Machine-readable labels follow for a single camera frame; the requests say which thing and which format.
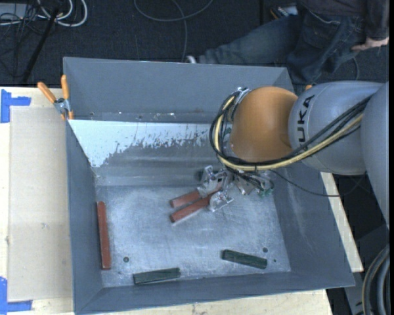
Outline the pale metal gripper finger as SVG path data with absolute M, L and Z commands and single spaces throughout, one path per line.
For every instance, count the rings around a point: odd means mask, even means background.
M 234 201 L 234 198 L 228 195 L 225 191 L 219 191 L 211 195 L 208 209 L 211 212 L 215 212 L 230 204 L 232 201 Z
M 214 170 L 211 165 L 204 168 L 201 178 L 201 184 L 197 187 L 197 191 L 201 197 L 208 197 L 223 187 L 227 172 L 224 168 Z

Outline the person's hand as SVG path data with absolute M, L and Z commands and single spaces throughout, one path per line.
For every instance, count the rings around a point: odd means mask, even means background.
M 372 39 L 372 38 L 367 37 L 365 39 L 364 43 L 352 46 L 351 50 L 354 52 L 361 52 L 361 51 L 366 51 L 368 49 L 384 47 L 388 43 L 389 43 L 388 37 L 386 37 L 385 39 L 381 39 L 381 40 L 376 40 L 376 39 Z

